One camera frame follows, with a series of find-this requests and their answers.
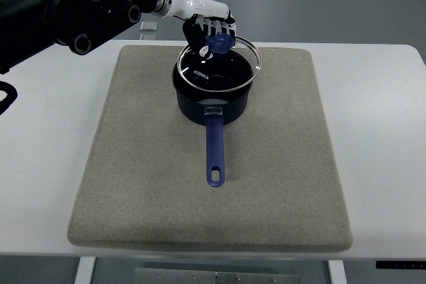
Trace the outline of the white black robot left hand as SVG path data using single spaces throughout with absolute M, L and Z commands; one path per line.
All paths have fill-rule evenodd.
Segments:
M 183 20 L 182 31 L 193 53 L 203 59 L 223 55 L 236 42 L 236 21 L 229 7 L 214 0 L 158 0 L 153 14 Z

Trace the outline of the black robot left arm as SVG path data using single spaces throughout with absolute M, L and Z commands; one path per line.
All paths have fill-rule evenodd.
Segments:
M 152 13 L 157 0 L 1 0 L 1 74 L 59 44 L 85 55 Z

